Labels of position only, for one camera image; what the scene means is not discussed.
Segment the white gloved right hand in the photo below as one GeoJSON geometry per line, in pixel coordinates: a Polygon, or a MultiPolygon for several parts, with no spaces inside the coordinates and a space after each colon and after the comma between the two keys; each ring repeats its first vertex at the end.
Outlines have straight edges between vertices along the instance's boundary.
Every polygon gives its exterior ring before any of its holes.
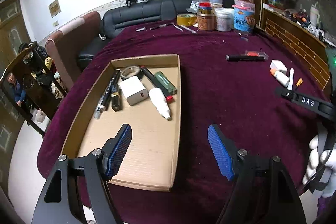
{"type": "MultiPolygon", "coordinates": [[[[309,148],[311,149],[309,155],[309,161],[306,167],[306,173],[302,179],[302,183],[306,184],[308,180],[316,173],[319,163],[323,163],[330,150],[327,149],[321,153],[318,152],[319,148],[324,147],[326,140],[326,133],[319,133],[309,143],[309,148]]],[[[327,182],[326,188],[321,192],[320,196],[323,198],[331,197],[335,192],[335,146],[331,152],[331,155],[326,162],[325,170],[330,171],[330,178],[327,182]]]]}

